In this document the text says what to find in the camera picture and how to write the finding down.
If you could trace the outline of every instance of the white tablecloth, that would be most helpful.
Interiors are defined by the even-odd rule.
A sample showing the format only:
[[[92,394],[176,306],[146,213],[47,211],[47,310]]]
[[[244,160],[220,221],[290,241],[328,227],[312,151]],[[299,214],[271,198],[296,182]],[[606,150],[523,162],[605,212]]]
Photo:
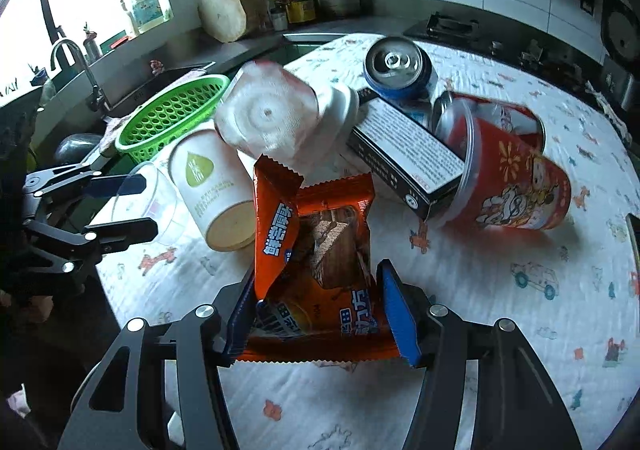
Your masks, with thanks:
[[[377,38],[345,36],[287,68],[303,80],[339,80],[358,89],[366,84],[364,52]],[[408,207],[378,197],[369,215],[373,270],[389,258],[403,281],[436,295],[465,320],[513,319],[554,380],[583,448],[595,449],[640,386],[640,288],[625,224],[626,214],[640,211],[638,176],[607,119],[575,97],[468,52],[420,46],[440,77],[437,92],[452,88],[532,109],[545,125],[544,153],[567,172],[574,198],[564,223],[551,231],[445,233],[420,228]],[[166,167],[167,156],[163,151],[156,163]],[[327,169],[335,177],[354,173],[340,157]],[[110,204],[94,222],[109,219]],[[106,256],[98,272],[120,325],[135,316],[155,324],[211,301],[242,278],[252,256],[252,246],[213,252],[190,222],[171,250],[132,246]],[[519,271],[555,278],[556,296],[519,287]],[[401,448],[423,375],[401,360],[238,362],[220,370],[244,449]],[[460,449],[471,442],[477,378],[477,364],[469,362]]]

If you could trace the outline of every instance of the table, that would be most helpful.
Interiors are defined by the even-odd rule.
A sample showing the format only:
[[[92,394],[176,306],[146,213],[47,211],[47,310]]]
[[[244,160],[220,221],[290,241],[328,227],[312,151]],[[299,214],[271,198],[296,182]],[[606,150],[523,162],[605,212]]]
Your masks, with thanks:
[[[364,53],[377,38],[348,35],[287,68],[303,80],[343,81],[359,89],[366,85]],[[452,232],[420,227],[408,207],[377,197],[369,215],[372,264],[389,258],[403,281],[436,295],[467,321],[513,319],[554,380],[583,448],[595,449],[640,386],[640,287],[625,224],[626,214],[640,214],[638,176],[608,120],[580,100],[491,59],[418,44],[439,75],[436,93],[495,97],[524,104],[540,117],[544,153],[569,175],[572,204],[561,226],[548,232]],[[162,169],[166,150],[155,161]],[[324,169],[336,178],[356,171],[340,156]],[[109,220],[110,205],[94,222]],[[155,324],[212,300],[222,286],[242,278],[252,256],[252,246],[213,252],[190,222],[171,250],[132,246],[105,256],[98,274],[120,325],[135,316]],[[556,295],[548,299],[532,285],[520,287],[519,272],[554,278]],[[220,369],[245,449],[401,448],[423,376],[402,360],[238,362]],[[477,384],[478,366],[468,362],[460,449],[471,442]]]

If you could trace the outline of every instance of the soda can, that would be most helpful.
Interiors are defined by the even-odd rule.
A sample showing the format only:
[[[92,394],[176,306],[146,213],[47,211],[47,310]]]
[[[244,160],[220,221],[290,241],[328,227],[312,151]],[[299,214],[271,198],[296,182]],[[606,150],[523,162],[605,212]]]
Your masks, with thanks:
[[[401,110],[430,108],[438,75],[427,53],[404,36],[387,36],[375,42],[364,57],[364,77],[369,86]]]

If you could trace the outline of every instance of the gas stove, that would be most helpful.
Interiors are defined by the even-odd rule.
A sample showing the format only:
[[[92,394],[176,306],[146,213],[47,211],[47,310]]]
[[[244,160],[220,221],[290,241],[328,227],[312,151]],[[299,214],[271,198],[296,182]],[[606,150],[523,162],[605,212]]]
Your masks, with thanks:
[[[477,20],[461,20],[440,13],[433,14],[404,32],[405,36],[446,45],[456,49],[493,58],[511,67],[533,74],[547,83],[578,97],[589,106],[599,109],[591,94],[584,89],[582,70],[578,65],[554,58],[532,40],[525,51],[516,50],[495,37],[482,32]]]

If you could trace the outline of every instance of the blue gripper pad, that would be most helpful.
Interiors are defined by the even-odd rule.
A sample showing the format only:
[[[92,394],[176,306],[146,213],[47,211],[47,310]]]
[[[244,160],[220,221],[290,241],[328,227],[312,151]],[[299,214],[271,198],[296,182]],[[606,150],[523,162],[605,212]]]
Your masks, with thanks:
[[[424,291],[403,284],[391,261],[385,258],[378,264],[376,280],[386,320],[389,322],[400,356],[412,367],[424,367],[427,357],[422,354],[420,341],[426,336],[429,322],[427,311],[431,304]]]
[[[252,273],[242,282],[223,287],[213,302],[218,309],[235,302],[235,307],[226,319],[226,344],[221,354],[221,365],[233,364],[246,348],[249,332],[255,321],[254,279]]]

